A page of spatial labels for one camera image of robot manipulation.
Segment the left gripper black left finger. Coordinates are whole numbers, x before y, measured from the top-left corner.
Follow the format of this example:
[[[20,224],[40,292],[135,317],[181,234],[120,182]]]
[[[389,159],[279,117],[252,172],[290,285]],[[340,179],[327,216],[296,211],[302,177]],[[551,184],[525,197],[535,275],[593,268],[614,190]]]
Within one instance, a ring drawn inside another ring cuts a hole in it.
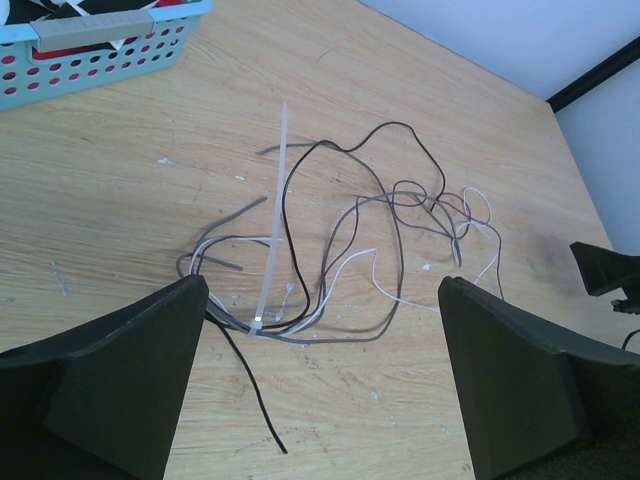
[[[208,293],[189,275],[3,352],[2,478],[163,478]]]

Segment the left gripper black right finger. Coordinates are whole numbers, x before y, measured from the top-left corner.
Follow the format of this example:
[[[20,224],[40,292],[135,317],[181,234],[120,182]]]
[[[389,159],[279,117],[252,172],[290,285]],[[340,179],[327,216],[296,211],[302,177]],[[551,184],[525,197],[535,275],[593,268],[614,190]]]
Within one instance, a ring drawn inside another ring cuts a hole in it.
[[[438,300],[476,478],[638,478],[638,354],[461,277]]]

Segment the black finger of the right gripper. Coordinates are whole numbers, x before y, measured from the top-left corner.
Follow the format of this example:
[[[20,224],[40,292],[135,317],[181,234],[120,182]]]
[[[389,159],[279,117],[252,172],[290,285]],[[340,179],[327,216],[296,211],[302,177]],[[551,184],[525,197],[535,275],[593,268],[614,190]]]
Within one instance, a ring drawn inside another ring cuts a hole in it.
[[[639,257],[594,245],[574,242],[570,250],[584,287],[591,296],[622,289],[627,296],[639,294]]]

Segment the white zip tie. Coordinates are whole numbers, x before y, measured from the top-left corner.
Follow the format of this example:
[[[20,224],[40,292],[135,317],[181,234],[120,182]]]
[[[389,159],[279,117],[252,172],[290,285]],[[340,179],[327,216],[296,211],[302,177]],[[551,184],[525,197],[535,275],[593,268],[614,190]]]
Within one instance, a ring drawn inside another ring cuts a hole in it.
[[[278,157],[278,176],[276,185],[276,197],[273,209],[272,228],[269,242],[269,252],[264,272],[262,287],[259,300],[257,302],[254,318],[250,322],[249,336],[256,336],[262,330],[264,322],[264,311],[269,296],[271,281],[277,261],[277,249],[279,243],[279,232],[281,226],[281,203],[284,193],[284,183],[286,176],[286,155],[287,155],[287,134],[288,134],[288,106],[286,103],[282,106],[280,141],[279,141],[279,157]]]

